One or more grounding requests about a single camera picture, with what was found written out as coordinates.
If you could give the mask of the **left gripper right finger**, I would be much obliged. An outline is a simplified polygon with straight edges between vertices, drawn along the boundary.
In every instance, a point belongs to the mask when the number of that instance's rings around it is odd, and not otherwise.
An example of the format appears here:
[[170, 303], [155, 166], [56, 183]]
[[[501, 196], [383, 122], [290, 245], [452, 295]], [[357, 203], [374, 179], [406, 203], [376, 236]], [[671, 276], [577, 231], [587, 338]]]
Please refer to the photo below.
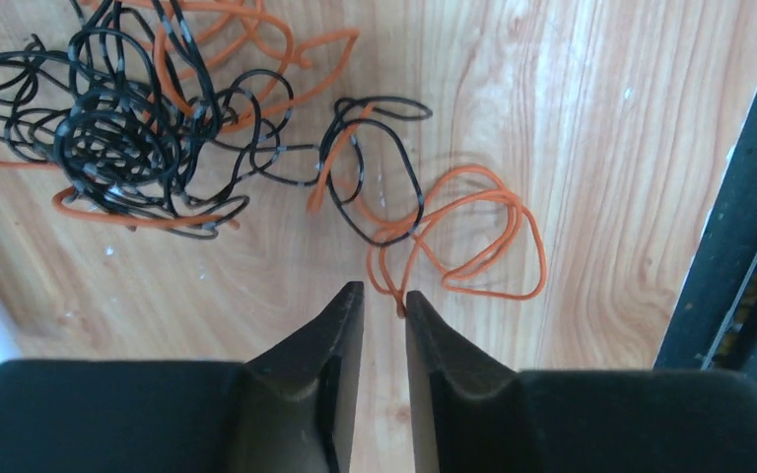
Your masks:
[[733, 372], [516, 372], [406, 297], [419, 472], [757, 472], [757, 384]]

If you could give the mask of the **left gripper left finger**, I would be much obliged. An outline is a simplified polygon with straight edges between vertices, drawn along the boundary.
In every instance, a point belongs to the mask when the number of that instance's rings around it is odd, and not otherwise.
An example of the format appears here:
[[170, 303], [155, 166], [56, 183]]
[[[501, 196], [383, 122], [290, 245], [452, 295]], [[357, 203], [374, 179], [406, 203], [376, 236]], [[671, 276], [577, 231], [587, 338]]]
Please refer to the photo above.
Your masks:
[[4, 362], [0, 472], [346, 472], [364, 299], [248, 362]]

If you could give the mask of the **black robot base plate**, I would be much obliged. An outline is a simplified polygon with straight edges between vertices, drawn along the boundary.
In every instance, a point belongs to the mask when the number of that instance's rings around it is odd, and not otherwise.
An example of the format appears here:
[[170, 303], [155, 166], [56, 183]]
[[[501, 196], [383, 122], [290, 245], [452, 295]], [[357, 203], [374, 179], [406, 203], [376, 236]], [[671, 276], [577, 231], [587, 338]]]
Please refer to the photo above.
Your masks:
[[757, 90], [654, 365], [757, 382]]

